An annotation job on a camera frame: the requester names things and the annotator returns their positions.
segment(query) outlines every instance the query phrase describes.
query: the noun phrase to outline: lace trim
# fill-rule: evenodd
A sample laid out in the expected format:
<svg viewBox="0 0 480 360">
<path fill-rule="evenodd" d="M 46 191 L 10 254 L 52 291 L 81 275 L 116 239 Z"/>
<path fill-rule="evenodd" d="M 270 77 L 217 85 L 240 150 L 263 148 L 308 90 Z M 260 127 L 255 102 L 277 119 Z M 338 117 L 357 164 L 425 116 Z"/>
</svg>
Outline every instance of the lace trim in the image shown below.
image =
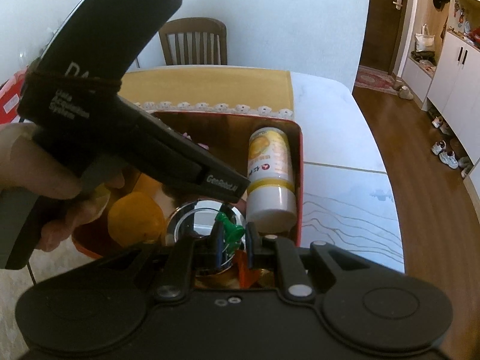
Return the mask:
<svg viewBox="0 0 480 360">
<path fill-rule="evenodd" d="M 171 102 L 147 102 L 141 105 L 140 103 L 134 103 L 139 107 L 143 108 L 147 112 L 155 111 L 193 111 L 193 112 L 219 112 L 227 114 L 247 114 L 247 115 L 258 115 L 258 116 L 268 116 L 276 117 L 281 119 L 293 120 L 293 111 L 288 108 L 283 108 L 278 112 L 272 111 L 272 108 L 262 105 L 257 109 L 251 109 L 248 105 L 238 104 L 235 108 L 230 108 L 228 104 L 220 103 L 213 107 L 210 107 L 208 103 L 198 103 L 196 105 L 191 105 L 190 103 L 184 102 L 177 105 L 172 105 Z"/>
</svg>

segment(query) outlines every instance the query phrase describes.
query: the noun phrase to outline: human hand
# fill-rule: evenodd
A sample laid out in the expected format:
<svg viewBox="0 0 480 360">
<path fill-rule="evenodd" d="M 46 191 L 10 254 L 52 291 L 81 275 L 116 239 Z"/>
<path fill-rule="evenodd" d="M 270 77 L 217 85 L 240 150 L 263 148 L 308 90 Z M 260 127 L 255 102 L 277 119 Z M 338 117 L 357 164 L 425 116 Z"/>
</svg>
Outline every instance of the human hand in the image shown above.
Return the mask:
<svg viewBox="0 0 480 360">
<path fill-rule="evenodd" d="M 0 190 L 24 187 L 53 199 L 74 198 L 82 190 L 80 179 L 31 140 L 35 128 L 33 123 L 0 125 Z M 113 188 L 123 184 L 122 174 L 108 183 Z M 109 197 L 109 192 L 94 193 L 89 199 L 74 203 L 64 218 L 43 226 L 37 249 L 52 251 L 75 228 L 99 218 Z"/>
</svg>

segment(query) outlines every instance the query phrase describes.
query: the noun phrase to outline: white bag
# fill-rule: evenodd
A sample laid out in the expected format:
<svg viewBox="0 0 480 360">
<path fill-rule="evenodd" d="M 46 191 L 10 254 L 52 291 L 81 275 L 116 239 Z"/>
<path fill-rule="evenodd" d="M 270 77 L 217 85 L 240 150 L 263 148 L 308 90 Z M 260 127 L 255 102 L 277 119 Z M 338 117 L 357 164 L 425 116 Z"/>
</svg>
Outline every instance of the white bag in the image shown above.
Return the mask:
<svg viewBox="0 0 480 360">
<path fill-rule="evenodd" d="M 429 35 L 428 26 L 424 24 L 421 34 L 415 34 L 417 51 L 435 51 L 435 35 Z"/>
</svg>

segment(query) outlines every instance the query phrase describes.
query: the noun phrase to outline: white bottle cap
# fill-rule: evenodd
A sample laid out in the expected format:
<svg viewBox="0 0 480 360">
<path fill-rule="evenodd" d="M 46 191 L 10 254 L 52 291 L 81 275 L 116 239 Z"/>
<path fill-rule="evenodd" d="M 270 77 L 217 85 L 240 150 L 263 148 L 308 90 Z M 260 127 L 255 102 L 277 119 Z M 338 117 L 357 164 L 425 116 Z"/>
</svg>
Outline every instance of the white bottle cap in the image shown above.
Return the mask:
<svg viewBox="0 0 480 360">
<path fill-rule="evenodd" d="M 247 222 L 255 223 L 259 233 L 290 231 L 297 223 L 294 193 L 285 187 L 256 188 L 248 195 Z"/>
</svg>

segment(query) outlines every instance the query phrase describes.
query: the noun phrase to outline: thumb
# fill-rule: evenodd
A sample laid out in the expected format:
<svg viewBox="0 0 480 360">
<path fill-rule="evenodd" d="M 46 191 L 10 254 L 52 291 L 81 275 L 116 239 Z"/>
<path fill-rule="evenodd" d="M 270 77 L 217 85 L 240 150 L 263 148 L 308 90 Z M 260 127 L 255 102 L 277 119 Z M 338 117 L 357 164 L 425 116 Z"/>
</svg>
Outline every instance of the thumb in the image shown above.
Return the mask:
<svg viewBox="0 0 480 360">
<path fill-rule="evenodd" d="M 31 140 L 33 123 L 0 126 L 0 189 L 24 187 L 54 199 L 71 199 L 82 184 L 67 168 Z"/>
</svg>

